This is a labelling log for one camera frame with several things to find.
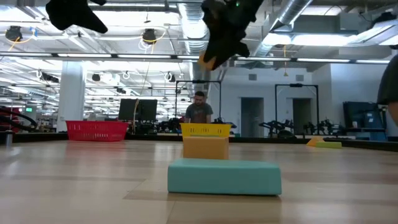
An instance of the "black monitor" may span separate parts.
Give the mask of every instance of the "black monitor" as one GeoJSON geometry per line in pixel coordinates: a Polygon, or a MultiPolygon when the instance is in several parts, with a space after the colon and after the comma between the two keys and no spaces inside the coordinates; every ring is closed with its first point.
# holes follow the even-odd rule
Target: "black monitor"
{"type": "MultiPolygon", "coordinates": [[[[119,108],[119,120],[134,119],[134,107],[136,99],[122,99],[119,108]]],[[[139,100],[135,119],[138,121],[155,121],[157,111],[157,100],[139,100]]]]}

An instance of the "yellow foam block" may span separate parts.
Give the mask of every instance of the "yellow foam block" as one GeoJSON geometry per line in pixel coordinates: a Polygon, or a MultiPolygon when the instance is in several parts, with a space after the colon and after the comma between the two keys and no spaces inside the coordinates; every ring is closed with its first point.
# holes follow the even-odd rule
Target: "yellow foam block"
{"type": "Polygon", "coordinates": [[[205,62],[203,59],[205,58],[205,53],[199,56],[198,64],[204,68],[205,70],[211,71],[213,69],[214,63],[216,62],[216,57],[213,57],[208,62],[205,62]]]}
{"type": "Polygon", "coordinates": [[[316,147],[341,149],[343,146],[341,145],[341,142],[317,142],[316,147]]]}
{"type": "Polygon", "coordinates": [[[229,139],[184,137],[182,155],[191,159],[229,159],[229,139]]]}
{"type": "Polygon", "coordinates": [[[323,137],[315,136],[314,138],[311,138],[311,140],[307,143],[307,146],[315,147],[317,146],[317,142],[325,142],[325,141],[323,140],[323,137]]]}

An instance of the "gray shirt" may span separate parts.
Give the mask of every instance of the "gray shirt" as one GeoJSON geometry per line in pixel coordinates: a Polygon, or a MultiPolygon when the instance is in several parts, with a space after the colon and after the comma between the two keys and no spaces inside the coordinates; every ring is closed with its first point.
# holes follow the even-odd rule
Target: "gray shirt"
{"type": "Polygon", "coordinates": [[[398,102],[398,55],[388,63],[381,78],[377,102],[381,105],[398,102]]]}
{"type": "Polygon", "coordinates": [[[191,119],[191,123],[199,123],[199,124],[206,124],[206,116],[212,115],[213,110],[211,106],[207,103],[204,103],[200,106],[192,103],[188,108],[187,112],[185,113],[185,117],[191,119]]]}

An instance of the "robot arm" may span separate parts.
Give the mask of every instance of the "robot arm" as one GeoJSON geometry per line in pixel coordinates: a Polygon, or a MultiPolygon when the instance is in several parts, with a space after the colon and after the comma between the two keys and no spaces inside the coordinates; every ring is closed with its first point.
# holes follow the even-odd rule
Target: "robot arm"
{"type": "Polygon", "coordinates": [[[263,0],[205,0],[201,8],[203,21],[210,31],[206,52],[199,64],[214,70],[230,57],[238,54],[248,57],[250,51],[241,40],[250,22],[256,21],[256,12],[263,0]]]}

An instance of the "wooden floor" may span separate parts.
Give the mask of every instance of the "wooden floor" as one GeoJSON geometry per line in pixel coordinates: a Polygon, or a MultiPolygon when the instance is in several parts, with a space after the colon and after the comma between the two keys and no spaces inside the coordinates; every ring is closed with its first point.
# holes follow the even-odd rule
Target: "wooden floor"
{"type": "Polygon", "coordinates": [[[39,142],[0,148],[1,224],[398,223],[398,154],[231,144],[270,161],[282,196],[167,193],[180,142],[39,142]]]}

